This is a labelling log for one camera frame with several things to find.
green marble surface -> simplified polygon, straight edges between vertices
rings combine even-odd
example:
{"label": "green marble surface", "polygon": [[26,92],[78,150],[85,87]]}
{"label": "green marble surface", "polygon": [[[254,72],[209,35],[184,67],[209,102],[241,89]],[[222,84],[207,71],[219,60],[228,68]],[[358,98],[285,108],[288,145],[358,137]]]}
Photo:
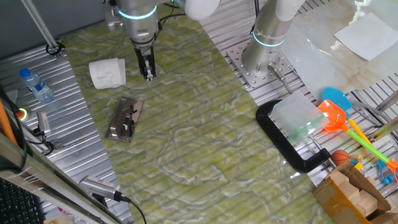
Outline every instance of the green marble surface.
{"label": "green marble surface", "polygon": [[[123,192],[148,223],[333,223],[307,175],[259,127],[254,100],[199,22],[167,21],[152,82],[121,27],[103,22],[62,42]],[[126,85],[97,90],[88,64],[115,57],[126,59]],[[103,137],[122,95],[144,101],[132,143]]]}

toilet paper roll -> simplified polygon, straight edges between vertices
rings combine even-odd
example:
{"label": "toilet paper roll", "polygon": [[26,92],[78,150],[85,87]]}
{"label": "toilet paper roll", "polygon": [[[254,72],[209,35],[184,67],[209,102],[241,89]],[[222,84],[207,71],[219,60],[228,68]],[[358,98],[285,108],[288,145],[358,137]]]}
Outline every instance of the toilet paper roll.
{"label": "toilet paper roll", "polygon": [[126,84],[124,59],[112,58],[88,64],[95,88],[116,88]]}

keyboard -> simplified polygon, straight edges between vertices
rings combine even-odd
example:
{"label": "keyboard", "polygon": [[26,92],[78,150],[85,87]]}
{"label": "keyboard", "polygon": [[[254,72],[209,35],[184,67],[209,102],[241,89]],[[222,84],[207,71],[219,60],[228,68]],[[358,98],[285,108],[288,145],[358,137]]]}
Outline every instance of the keyboard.
{"label": "keyboard", "polygon": [[0,179],[0,223],[43,223],[39,198],[4,179]]}

bottle cap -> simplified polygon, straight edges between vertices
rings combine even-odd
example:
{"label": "bottle cap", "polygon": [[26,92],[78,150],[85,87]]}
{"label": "bottle cap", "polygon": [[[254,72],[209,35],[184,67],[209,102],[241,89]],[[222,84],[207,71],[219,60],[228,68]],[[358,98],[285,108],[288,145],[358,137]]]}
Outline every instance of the bottle cap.
{"label": "bottle cap", "polygon": [[27,68],[23,68],[19,71],[19,75],[22,77],[28,77],[30,75],[30,70]]}

plastic water bottle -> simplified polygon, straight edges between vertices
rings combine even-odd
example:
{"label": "plastic water bottle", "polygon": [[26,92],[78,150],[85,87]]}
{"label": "plastic water bottle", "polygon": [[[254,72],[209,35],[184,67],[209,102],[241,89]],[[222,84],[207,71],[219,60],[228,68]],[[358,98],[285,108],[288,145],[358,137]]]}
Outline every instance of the plastic water bottle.
{"label": "plastic water bottle", "polygon": [[50,103],[54,99],[51,89],[46,86],[43,80],[29,69],[23,68],[19,71],[22,83],[36,96],[41,103]]}

